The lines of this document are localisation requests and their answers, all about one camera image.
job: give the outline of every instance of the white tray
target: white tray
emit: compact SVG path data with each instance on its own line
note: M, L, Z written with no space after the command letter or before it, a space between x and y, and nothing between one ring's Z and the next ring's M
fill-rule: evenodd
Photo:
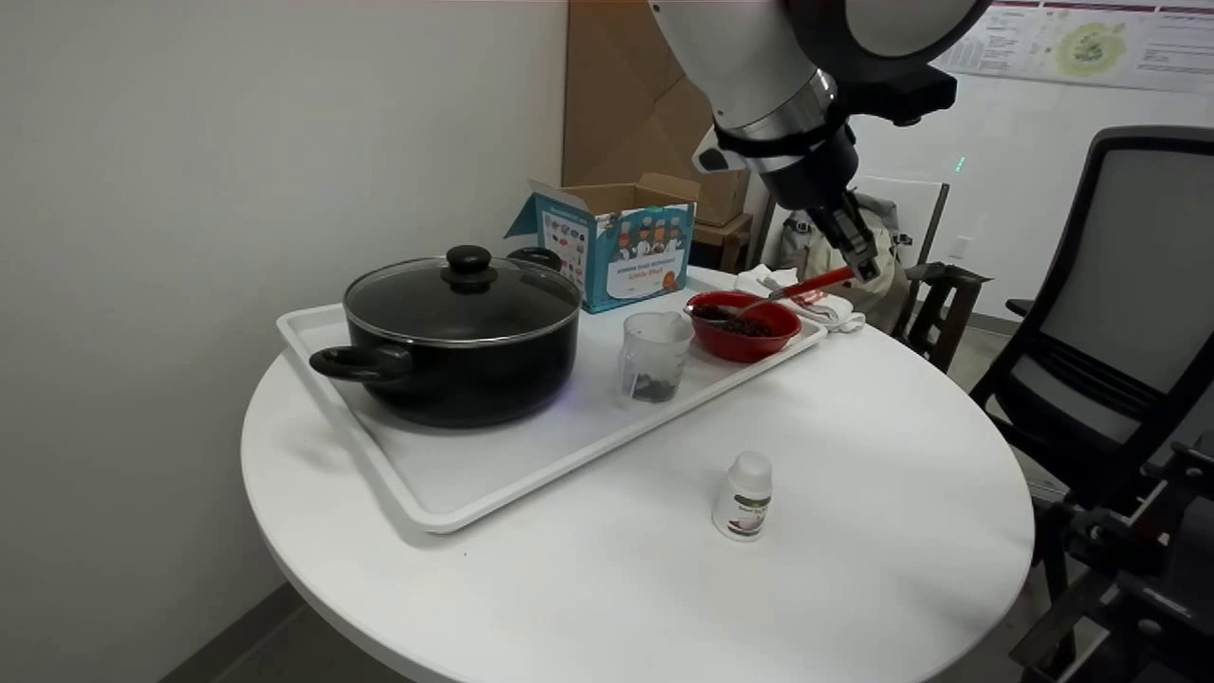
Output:
M325 347L351 347L344 310L312 306L276 320L289 357L305 377L319 411L333 421L344 444L365 463L398 514L430 536L452 536L585 463L619 450L624 444L745 388L749 378L801 357L828 339L822 325L803 324L803 334L787 352L758 364L725 364L692 348L678 393L672 404L619 406L610 397L624 320L629 310L678 310L692 291L672 291L607 314L582 314L576 364L562 397L520 426L448 431L391 417L357 382L332 382L309 367L309 357Z

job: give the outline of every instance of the pot lid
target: pot lid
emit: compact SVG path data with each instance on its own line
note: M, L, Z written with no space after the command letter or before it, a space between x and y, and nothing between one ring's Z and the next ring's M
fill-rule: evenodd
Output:
M344 290L355 325L406 347L508 347L543 339L576 314L582 291L559 268L495 261L456 248L448 261L413 257Z

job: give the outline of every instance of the white wall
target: white wall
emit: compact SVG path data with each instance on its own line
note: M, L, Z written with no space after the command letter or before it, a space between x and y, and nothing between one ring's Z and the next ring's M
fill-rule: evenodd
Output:
M1214 125L1214 95L960 79L960 101L915 130L857 116L860 173L954 181L932 257L996 277L981 310L1035 296L1104 125Z
M276 583L237 450L272 314L559 178L562 15L0 5L0 678L159 678Z

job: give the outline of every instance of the chair backrest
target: chair backrest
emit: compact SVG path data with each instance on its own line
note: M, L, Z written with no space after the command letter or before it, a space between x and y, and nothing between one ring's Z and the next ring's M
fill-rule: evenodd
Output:
M1214 371L1214 130L1107 130L1056 267L975 404L1060 474L1107 501Z

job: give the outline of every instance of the bottle cap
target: bottle cap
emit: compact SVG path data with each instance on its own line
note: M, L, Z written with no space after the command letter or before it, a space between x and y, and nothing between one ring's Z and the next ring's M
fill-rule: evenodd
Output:
M728 483L739 496L767 501L769 496L769 463L758 450L736 455Z

